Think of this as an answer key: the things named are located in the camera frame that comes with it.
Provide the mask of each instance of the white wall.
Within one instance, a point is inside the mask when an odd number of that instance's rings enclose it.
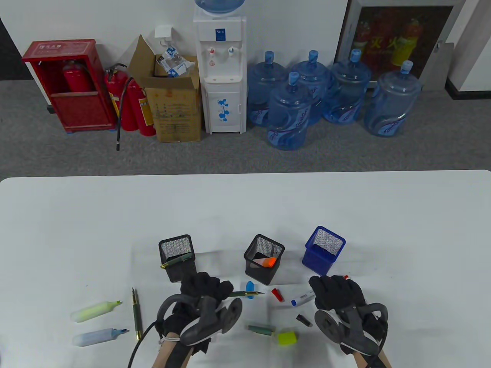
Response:
[[[275,61],[286,65],[317,49],[319,60],[331,63],[347,3],[246,0],[249,60],[256,61],[264,51],[273,50]],[[94,38],[107,67],[117,61],[129,62],[137,37],[153,36],[160,24],[173,24],[178,49],[196,55],[194,6],[193,0],[0,0],[0,15],[21,54],[32,41]]]
[[[471,69],[459,91],[491,90],[491,39]]]
[[[491,1],[479,0],[455,46],[448,78],[458,91],[491,90]]]
[[[478,2],[479,0],[465,0],[459,17],[455,21],[454,27],[448,35],[447,42],[457,44]]]

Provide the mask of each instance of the white marker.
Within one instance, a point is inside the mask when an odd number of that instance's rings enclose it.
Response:
[[[305,293],[304,295],[297,296],[295,299],[292,300],[292,305],[294,307],[298,307],[299,305],[305,304],[308,302],[310,299],[312,299],[315,296],[315,293],[313,290]]]

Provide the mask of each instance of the white cord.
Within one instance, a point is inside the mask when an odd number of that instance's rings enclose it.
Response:
[[[179,342],[181,341],[181,338],[168,338],[164,337],[159,340],[159,345],[162,345],[165,341],[172,341],[172,342]]]

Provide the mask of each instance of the gold fountain pen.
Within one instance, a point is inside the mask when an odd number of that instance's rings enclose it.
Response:
[[[141,312],[140,312],[140,302],[138,300],[138,294],[134,288],[131,288],[131,296],[133,299],[133,318],[135,319],[135,331],[136,340],[140,341],[141,334],[143,333],[141,324]]]

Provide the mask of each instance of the pen holder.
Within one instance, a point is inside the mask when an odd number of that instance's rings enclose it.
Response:
[[[191,258],[176,263],[165,269],[170,282],[176,283],[182,281],[185,274],[196,274],[196,265],[194,264],[196,256],[194,254],[191,237],[189,235],[182,235],[180,237],[172,237],[170,239],[162,240],[159,243],[159,253],[162,264],[184,254],[192,253]]]
[[[343,250],[346,240],[338,234],[318,226],[305,244],[302,263],[321,276],[327,274]]]
[[[280,243],[269,239],[263,235],[256,235],[250,246],[244,253],[245,274],[259,281],[264,285],[269,285],[278,270],[281,255],[285,247]],[[258,263],[254,260],[263,260],[265,258],[276,258],[272,267],[264,267],[264,263]]]

